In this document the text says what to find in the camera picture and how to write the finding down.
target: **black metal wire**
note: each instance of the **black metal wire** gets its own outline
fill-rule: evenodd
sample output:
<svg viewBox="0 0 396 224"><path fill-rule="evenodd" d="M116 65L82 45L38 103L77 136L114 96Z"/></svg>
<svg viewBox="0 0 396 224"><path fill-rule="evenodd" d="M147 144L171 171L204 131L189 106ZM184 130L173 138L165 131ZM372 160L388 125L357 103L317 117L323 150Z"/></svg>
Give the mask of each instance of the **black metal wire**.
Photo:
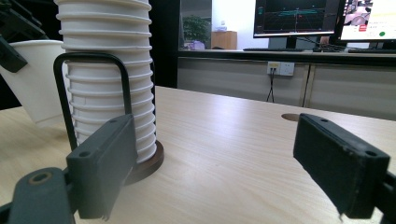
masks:
<svg viewBox="0 0 396 224"><path fill-rule="evenodd" d="M64 123L69 137L70 147L74 150L78 144L67 100L66 89L64 87L62 65L65 61L71 61L73 63L114 63L120 69L125 114L132 114L131 93L129 88L128 71L126 70L123 62L116 56L107 53L94 52L71 52L59 55L53 63L53 73L55 75L56 86L58 88L61 107L64 113Z"/></svg>
<svg viewBox="0 0 396 224"><path fill-rule="evenodd" d="M272 96L273 103L275 102L274 101L274 74L275 74L275 68L271 68L271 74L270 74L271 89L270 89L270 92L268 92L267 102L268 102L270 96Z"/></svg>

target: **stack of paper cups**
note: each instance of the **stack of paper cups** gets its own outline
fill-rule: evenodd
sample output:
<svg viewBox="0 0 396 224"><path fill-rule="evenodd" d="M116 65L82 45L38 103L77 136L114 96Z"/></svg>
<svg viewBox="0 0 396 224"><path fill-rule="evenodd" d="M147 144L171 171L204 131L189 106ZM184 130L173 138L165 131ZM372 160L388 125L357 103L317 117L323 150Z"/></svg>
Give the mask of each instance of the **stack of paper cups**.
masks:
<svg viewBox="0 0 396 224"><path fill-rule="evenodd" d="M120 58L129 75L137 162L156 151L147 1L55 0L66 52L102 52ZM67 63L70 105L78 143L124 114L120 70L108 63Z"/></svg>

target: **wall outlet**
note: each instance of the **wall outlet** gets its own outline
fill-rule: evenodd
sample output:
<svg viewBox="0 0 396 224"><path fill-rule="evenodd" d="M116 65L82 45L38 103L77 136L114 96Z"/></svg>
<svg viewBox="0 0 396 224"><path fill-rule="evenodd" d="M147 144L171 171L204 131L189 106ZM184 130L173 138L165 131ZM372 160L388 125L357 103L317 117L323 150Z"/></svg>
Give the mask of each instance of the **wall outlet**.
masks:
<svg viewBox="0 0 396 224"><path fill-rule="evenodd" d="M281 63L279 68L279 74L281 76L293 76L294 63Z"/></svg>
<svg viewBox="0 0 396 224"><path fill-rule="evenodd" d="M279 75L280 70L280 62L268 62L267 65L267 74L271 75L274 72L274 75Z"/></svg>

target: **white paper cup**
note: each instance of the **white paper cup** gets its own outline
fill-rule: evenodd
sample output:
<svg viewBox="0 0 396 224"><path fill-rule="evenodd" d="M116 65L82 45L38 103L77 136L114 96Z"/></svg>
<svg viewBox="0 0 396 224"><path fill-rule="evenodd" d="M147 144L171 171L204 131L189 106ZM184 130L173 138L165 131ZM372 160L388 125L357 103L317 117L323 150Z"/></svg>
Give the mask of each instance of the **white paper cup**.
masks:
<svg viewBox="0 0 396 224"><path fill-rule="evenodd" d="M152 134L148 135L148 137L146 137L146 138L136 140L136 148L140 148L140 150L142 150L144 148L148 148L153 143L155 143L155 140L156 140L155 133L152 133Z"/></svg>
<svg viewBox="0 0 396 224"><path fill-rule="evenodd" d="M129 79L145 77L152 74L150 64L152 59L144 61L123 62ZM68 77L87 79L97 79L101 81L104 78L120 78L120 69L112 63L66 63L68 65Z"/></svg>
<svg viewBox="0 0 396 224"><path fill-rule="evenodd" d="M114 119L115 117L125 114L124 106L81 106L72 104L73 114L82 118L93 119ZM147 111L154 110L154 104L149 101L142 105L132 107L134 115L140 115Z"/></svg>
<svg viewBox="0 0 396 224"><path fill-rule="evenodd" d="M83 133L77 133L77 141L79 144L83 143L89 135L85 135ZM156 136L155 134L152 135L152 137L149 139L150 142L148 143L143 143L145 145L139 145L139 143L136 142L136 151L137 151L137 163L142 163L144 161L147 161L150 159L154 154L157 149L157 145L155 144L156 142Z"/></svg>
<svg viewBox="0 0 396 224"><path fill-rule="evenodd" d="M109 13L68 13L58 14L56 18L62 22L62 30L105 30L149 33L151 20Z"/></svg>
<svg viewBox="0 0 396 224"><path fill-rule="evenodd" d="M139 89L131 90L131 104L139 103L152 97L153 84ZM122 91L110 93L69 91L72 93L72 102L79 105L123 105Z"/></svg>
<svg viewBox="0 0 396 224"><path fill-rule="evenodd" d="M1 76L37 127L64 120L52 67L55 58L64 53L61 45L62 42L56 40L11 43L28 64L17 73L0 66Z"/></svg>
<svg viewBox="0 0 396 224"><path fill-rule="evenodd" d="M98 47L148 47L151 33L124 32L124 31L79 31L61 30L66 45L85 48L86 46Z"/></svg>
<svg viewBox="0 0 396 224"><path fill-rule="evenodd" d="M81 79L70 79L70 89L76 91L119 91L122 90L121 80L109 80L108 82L93 82ZM151 85L151 78L150 75L139 78L139 79L130 79L129 80L129 87L131 90L138 90L144 87Z"/></svg>
<svg viewBox="0 0 396 224"><path fill-rule="evenodd" d="M94 133L91 131L84 130L80 127L75 127L75 131L77 133L77 140L78 140L79 144L83 143L85 140L87 140L87 138L89 136L91 136L91 134ZM146 125L143 128L135 129L136 140L137 139L146 139L145 137L148 137L150 134L155 133L155 131L156 131L156 127L152 123L150 125Z"/></svg>
<svg viewBox="0 0 396 224"><path fill-rule="evenodd" d="M59 13L69 12L97 12L121 15L135 15L149 17L151 5L134 0L55 0Z"/></svg>
<svg viewBox="0 0 396 224"><path fill-rule="evenodd" d="M85 130L89 133L94 133L107 122L107 119L87 119L78 116L73 116L73 119L75 120L75 127L78 127L81 130ZM152 111L149 111L143 115L134 116L134 126L137 130L144 129L144 127L154 123L154 121L155 116Z"/></svg>
<svg viewBox="0 0 396 224"><path fill-rule="evenodd" d="M96 52L96 53L108 53L118 57L123 62L141 62L150 59L149 51L152 49L148 47L100 47L100 46L73 46L73 45L62 45L66 52Z"/></svg>

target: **wooden table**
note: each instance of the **wooden table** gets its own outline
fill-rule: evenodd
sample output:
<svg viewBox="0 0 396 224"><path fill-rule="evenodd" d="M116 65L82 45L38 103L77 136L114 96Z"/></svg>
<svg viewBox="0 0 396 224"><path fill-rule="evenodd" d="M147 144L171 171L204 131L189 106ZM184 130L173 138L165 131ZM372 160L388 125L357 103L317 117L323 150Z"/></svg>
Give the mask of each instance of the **wooden table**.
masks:
<svg viewBox="0 0 396 224"><path fill-rule="evenodd" d="M387 152L396 173L394 121L161 87L156 106L163 165L123 189L108 223L341 223L292 157L297 122L283 119L286 113L339 124ZM69 152L62 124L37 129L22 108L0 111L0 204L11 201L24 175L64 168ZM381 216L375 210L370 220L343 220L378 223Z"/></svg>

